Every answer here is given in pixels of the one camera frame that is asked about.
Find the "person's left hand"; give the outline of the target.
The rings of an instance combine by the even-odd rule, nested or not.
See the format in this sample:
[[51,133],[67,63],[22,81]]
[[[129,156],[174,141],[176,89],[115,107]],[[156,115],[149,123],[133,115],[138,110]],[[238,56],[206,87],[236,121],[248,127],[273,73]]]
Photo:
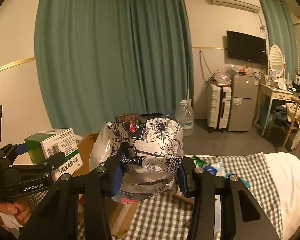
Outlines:
[[[28,197],[17,198],[13,203],[0,202],[0,213],[13,216],[16,221],[24,226],[31,217],[31,209],[28,204]],[[8,230],[0,215],[0,225]]]

